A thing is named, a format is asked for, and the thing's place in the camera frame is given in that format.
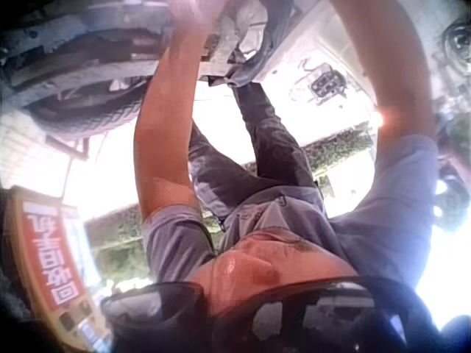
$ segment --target hand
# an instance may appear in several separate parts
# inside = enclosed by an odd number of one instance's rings
[[[171,0],[170,11],[178,26],[210,30],[229,0]]]

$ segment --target red sign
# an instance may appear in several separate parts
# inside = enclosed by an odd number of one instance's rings
[[[59,209],[23,203],[25,258],[51,311],[83,295],[80,280],[64,233]]]

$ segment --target gray pants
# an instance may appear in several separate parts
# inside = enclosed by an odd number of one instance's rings
[[[188,152],[196,194],[221,223],[259,191],[278,185],[316,187],[304,151],[275,115],[262,86],[250,83],[233,91],[252,139],[258,175],[217,151],[195,124]]]

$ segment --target short sleeve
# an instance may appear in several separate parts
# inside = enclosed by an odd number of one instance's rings
[[[351,213],[330,220],[359,274],[417,286],[430,251],[437,154],[428,137],[401,138],[378,155],[364,200]]]
[[[183,281],[215,257],[202,216],[194,208],[179,204],[147,218],[144,248],[157,282]]]

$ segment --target mechanic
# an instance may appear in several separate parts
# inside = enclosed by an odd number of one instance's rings
[[[330,1],[384,120],[371,191],[352,212],[331,219],[303,150],[260,84],[233,88],[257,176],[215,150],[192,121],[205,40],[224,7],[238,1],[170,5],[176,29],[136,124],[135,177],[152,273],[158,282],[201,285],[211,315],[313,280],[384,277],[415,288],[424,270],[437,180],[424,51],[396,0]],[[199,201],[225,229],[219,256]]]

